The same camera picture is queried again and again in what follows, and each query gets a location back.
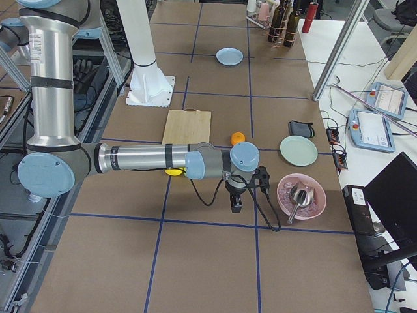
blue joint cap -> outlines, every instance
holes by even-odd
[[[102,35],[102,28],[90,28],[90,29],[80,29],[76,33],[77,39],[99,39]]]
[[[250,173],[259,165],[259,150],[250,142],[239,142],[230,150],[230,159],[239,170]]]
[[[0,48],[2,48],[5,52],[9,52],[12,49],[8,44],[5,44],[3,41],[0,41]]]
[[[7,27],[24,27],[25,24],[19,18],[5,18],[1,21],[1,25]]]
[[[71,167],[55,155],[35,152],[19,163],[22,185],[37,196],[52,198],[68,192],[75,183]]]
[[[204,159],[199,151],[191,151],[185,154],[185,167],[186,174],[189,179],[204,178]]]
[[[61,0],[16,0],[17,3],[27,8],[49,8],[61,2]]]

plate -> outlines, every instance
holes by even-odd
[[[234,48],[223,48],[216,53],[217,60],[227,66],[239,64],[243,60],[243,53]]]
[[[299,208],[294,218],[296,220],[309,220],[311,218],[318,217],[321,213],[323,213],[324,208],[326,207],[326,193],[324,192],[322,186],[314,178],[304,174],[289,174],[281,179],[276,189],[278,205],[286,215],[289,216],[291,214],[294,204],[289,199],[289,192],[291,187],[298,181],[302,181],[305,185],[314,188],[314,199],[311,205]]]
[[[280,145],[285,160],[295,166],[307,166],[317,160],[317,148],[313,142],[302,136],[284,138]]]

spoon handle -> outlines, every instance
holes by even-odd
[[[294,216],[297,213],[297,210],[298,210],[299,207],[300,207],[299,204],[294,205],[294,208],[291,211],[291,215],[289,216],[288,221],[287,221],[288,224],[292,224],[293,223]]]

white stand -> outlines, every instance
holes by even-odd
[[[135,63],[126,103],[135,106],[169,106],[175,77],[164,76],[156,63],[145,1],[117,0],[117,6]]]

warning label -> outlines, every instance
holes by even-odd
[[[44,60],[44,35],[29,34],[31,49],[31,63],[43,63]]]

